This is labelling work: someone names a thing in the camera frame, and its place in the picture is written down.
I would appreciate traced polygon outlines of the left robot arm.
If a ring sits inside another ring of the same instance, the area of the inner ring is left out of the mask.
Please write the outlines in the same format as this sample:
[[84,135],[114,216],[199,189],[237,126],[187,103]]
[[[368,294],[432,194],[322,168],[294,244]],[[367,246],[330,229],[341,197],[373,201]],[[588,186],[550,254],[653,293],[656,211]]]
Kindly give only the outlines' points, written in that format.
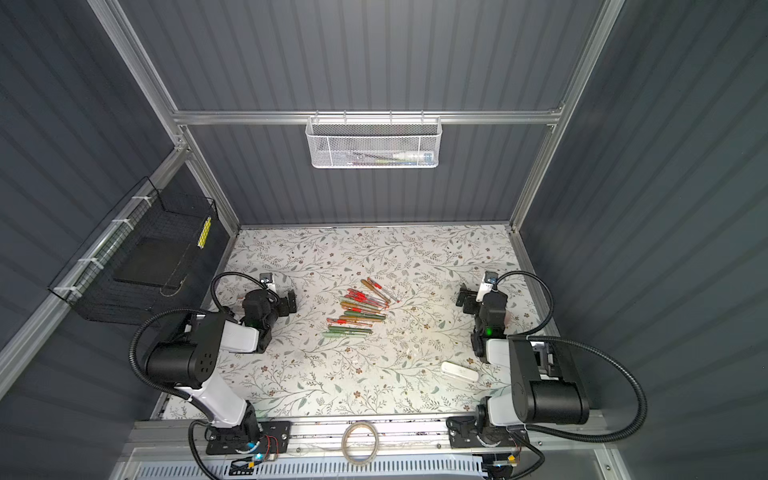
[[[256,438],[260,425],[252,404],[236,394],[217,372],[219,353],[263,354],[281,317],[297,311],[293,290],[277,296],[271,290],[253,290],[242,301],[244,316],[236,320],[228,308],[211,312],[173,309],[146,320],[129,346],[129,363],[146,385],[192,404],[218,430]],[[144,357],[138,343],[149,327],[167,317],[166,335],[155,341]]]

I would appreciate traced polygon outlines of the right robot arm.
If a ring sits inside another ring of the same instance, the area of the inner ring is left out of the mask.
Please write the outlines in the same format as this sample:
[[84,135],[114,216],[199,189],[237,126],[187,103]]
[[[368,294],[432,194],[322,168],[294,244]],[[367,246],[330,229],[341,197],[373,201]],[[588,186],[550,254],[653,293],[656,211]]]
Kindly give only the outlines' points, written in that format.
[[474,355],[509,374],[510,391],[478,405],[477,427],[586,423],[589,402],[569,349],[536,336],[506,334],[506,302],[504,293],[487,284],[479,291],[461,286],[457,295],[456,305],[474,318]]

